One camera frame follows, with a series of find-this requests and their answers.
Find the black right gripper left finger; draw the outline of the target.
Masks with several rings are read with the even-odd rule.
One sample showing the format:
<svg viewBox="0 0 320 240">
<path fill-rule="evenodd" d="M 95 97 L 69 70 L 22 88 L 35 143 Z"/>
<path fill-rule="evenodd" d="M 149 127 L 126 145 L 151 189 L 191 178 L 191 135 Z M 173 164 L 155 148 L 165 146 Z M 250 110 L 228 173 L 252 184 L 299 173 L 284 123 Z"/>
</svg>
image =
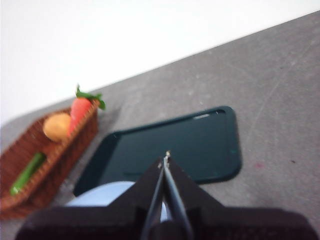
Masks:
<svg viewBox="0 0 320 240">
<path fill-rule="evenodd" d="M 108 206 L 57 206 L 31 214 L 17 240 L 159 240 L 160 223 L 148 218 L 162 169 L 157 159 Z"/>
</svg>

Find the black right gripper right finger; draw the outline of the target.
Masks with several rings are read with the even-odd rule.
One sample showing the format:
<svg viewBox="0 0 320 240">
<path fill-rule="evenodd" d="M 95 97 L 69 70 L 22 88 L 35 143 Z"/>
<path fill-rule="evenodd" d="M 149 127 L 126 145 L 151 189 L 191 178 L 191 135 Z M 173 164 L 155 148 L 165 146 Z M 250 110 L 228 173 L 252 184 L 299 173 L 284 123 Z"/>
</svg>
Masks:
<svg viewBox="0 0 320 240">
<path fill-rule="evenodd" d="M 164 157 L 168 214 L 194 240 L 316 240 L 301 214 L 279 208 L 227 207 L 198 187 L 171 159 Z"/>
</svg>

